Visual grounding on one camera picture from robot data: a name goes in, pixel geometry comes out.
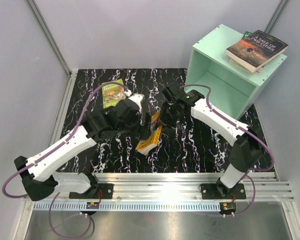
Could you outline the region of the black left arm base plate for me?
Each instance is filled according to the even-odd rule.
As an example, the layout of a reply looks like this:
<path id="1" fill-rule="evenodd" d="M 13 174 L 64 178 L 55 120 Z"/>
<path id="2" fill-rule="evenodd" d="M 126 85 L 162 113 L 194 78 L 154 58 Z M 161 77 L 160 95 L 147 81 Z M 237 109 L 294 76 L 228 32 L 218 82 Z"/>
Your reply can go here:
<path id="1" fill-rule="evenodd" d="M 70 192 L 70 199 L 99 199 L 111 200 L 113 198 L 114 184 L 98 183 L 97 186 L 90 187 L 84 193 Z"/>

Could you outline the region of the green 104-storey treehouse book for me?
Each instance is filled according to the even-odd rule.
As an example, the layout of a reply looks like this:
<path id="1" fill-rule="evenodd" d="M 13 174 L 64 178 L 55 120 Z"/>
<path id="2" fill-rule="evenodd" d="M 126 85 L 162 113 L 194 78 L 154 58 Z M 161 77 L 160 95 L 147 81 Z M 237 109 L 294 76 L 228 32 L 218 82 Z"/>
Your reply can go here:
<path id="1" fill-rule="evenodd" d="M 243 34 L 242 39 L 247 38 L 247 37 L 250 36 L 251 34 L 252 34 L 251 32 L 246 31 L 246 32 Z"/>

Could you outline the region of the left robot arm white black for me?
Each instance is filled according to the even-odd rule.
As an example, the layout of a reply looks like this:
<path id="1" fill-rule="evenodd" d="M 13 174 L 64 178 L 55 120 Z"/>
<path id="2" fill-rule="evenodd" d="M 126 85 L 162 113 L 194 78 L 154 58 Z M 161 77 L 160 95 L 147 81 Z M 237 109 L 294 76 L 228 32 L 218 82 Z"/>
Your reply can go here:
<path id="1" fill-rule="evenodd" d="M 91 199 L 101 193 L 97 177 L 83 171 L 76 175 L 57 172 L 57 169 L 79 153 L 97 143 L 111 140 L 118 134 L 127 134 L 144 140 L 150 136 L 149 113 L 141 125 L 143 94 L 133 94 L 120 100 L 115 106 L 96 110 L 68 135 L 55 142 L 41 153 L 25 158 L 19 156 L 14 164 L 29 198 L 41 201 L 53 193 L 70 193 Z"/>

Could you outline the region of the lime green 65-storey treehouse book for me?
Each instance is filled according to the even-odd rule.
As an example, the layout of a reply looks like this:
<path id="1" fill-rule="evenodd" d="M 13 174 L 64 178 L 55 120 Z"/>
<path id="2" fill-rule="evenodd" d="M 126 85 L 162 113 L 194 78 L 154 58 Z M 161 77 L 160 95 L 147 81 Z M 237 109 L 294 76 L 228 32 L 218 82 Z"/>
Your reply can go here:
<path id="1" fill-rule="evenodd" d="M 117 84 L 107 84 L 102 87 L 103 108 L 114 107 L 119 101 L 126 98 L 124 88 Z"/>

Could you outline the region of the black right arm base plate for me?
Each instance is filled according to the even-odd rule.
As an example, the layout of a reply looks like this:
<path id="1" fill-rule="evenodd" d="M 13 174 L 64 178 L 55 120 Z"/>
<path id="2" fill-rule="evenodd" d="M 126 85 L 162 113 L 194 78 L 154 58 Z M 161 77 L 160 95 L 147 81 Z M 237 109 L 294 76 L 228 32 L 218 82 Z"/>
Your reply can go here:
<path id="1" fill-rule="evenodd" d="M 202 183 L 199 190 L 203 200 L 245 200 L 247 198 L 242 183 L 232 188 L 226 188 L 221 183 Z"/>

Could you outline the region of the orange 130-storey treehouse book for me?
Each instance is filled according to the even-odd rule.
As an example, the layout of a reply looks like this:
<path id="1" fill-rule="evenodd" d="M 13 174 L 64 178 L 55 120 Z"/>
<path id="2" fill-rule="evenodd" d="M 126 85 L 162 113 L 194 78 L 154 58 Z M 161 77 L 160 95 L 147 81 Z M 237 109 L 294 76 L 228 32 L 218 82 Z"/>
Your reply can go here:
<path id="1" fill-rule="evenodd" d="M 146 156 L 152 149 L 156 148 L 159 144 L 159 139 L 163 127 L 162 124 L 159 123 L 160 114 L 161 112 L 158 111 L 151 117 L 150 136 L 146 140 L 141 140 L 135 148 L 135 150 L 141 153 L 142 155 Z"/>

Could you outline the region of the dark tale of two cities book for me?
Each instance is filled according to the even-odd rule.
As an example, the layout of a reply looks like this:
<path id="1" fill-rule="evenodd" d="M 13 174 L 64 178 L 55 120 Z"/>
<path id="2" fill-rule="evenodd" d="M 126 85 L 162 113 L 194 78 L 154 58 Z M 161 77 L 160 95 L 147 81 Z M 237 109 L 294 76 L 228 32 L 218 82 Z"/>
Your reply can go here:
<path id="1" fill-rule="evenodd" d="M 228 47 L 225 54 L 254 73 L 282 54 L 288 46 L 284 41 L 257 30 Z"/>

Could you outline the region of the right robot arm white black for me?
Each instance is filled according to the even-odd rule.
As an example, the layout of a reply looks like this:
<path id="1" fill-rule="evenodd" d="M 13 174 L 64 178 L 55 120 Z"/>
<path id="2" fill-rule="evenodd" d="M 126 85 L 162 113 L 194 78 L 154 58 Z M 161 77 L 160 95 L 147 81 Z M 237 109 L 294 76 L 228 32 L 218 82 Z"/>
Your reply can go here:
<path id="1" fill-rule="evenodd" d="M 259 139 L 261 129 L 251 128 L 225 114 L 210 103 L 208 95 L 197 90 L 185 92 L 183 86 L 171 83 L 162 93 L 165 102 L 160 110 L 160 124 L 175 128 L 180 117 L 190 116 L 208 125 L 230 144 L 229 165 L 216 181 L 215 191 L 222 199 L 232 197 L 239 181 L 264 154 Z"/>

